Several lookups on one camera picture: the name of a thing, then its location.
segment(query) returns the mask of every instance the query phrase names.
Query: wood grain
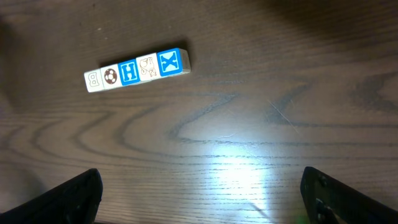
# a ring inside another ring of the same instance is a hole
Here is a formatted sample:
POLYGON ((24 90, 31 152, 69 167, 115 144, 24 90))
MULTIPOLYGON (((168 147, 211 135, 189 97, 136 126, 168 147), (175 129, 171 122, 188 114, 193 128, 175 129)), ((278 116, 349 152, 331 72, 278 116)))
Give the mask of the wood grain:
POLYGON ((305 166, 398 209, 398 2, 1 1, 0 212, 95 167, 108 223, 295 223, 305 166), (193 71, 89 94, 183 47, 193 71))

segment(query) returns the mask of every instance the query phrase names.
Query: ball picture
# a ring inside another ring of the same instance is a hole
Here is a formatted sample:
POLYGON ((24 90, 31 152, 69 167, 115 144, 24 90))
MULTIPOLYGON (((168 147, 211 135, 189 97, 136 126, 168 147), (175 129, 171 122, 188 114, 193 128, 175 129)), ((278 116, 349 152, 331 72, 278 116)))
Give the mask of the ball picture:
POLYGON ((118 79, 118 74, 112 69, 109 68, 105 71, 105 81, 109 84, 116 83, 118 79))

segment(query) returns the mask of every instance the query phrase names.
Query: white block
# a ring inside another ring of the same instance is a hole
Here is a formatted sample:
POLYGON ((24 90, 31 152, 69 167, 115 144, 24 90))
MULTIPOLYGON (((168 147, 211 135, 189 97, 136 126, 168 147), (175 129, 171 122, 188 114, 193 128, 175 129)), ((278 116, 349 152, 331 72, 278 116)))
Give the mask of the white block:
POLYGON ((100 69, 101 69, 101 77, 104 83, 105 90, 122 87, 122 83, 120 81, 119 68, 117 64, 102 67, 100 69))
POLYGON ((186 74, 191 72, 191 63, 189 62, 188 52, 186 50, 180 49, 182 68, 183 72, 181 74, 186 74))
POLYGON ((85 80, 86 80, 87 91, 89 93, 96 91, 103 91, 105 89, 101 78, 101 72, 99 69, 85 72, 85 80))
POLYGON ((141 81, 161 78, 156 53, 138 57, 136 60, 141 81))

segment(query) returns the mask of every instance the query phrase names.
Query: blue block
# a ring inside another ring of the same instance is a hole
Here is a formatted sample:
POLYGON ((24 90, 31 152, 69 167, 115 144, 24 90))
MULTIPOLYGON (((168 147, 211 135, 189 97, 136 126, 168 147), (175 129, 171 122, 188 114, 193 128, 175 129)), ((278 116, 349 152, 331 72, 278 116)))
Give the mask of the blue block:
POLYGON ((157 53, 160 76, 167 77, 183 73, 183 62, 180 49, 170 49, 157 53))
POLYGON ((123 86, 138 84, 140 82, 136 59, 119 63, 118 67, 123 86))

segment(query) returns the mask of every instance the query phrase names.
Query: letter x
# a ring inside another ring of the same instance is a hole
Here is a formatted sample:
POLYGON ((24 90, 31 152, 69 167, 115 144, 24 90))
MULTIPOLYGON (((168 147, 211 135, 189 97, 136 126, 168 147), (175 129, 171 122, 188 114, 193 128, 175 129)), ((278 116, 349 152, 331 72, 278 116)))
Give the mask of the letter x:
POLYGON ((160 59, 162 60, 162 64, 164 64, 163 70, 165 70, 169 65, 173 65, 174 67, 178 67, 177 63, 177 57, 175 56, 175 52, 173 52, 173 56, 171 56, 169 59, 160 56, 160 59))

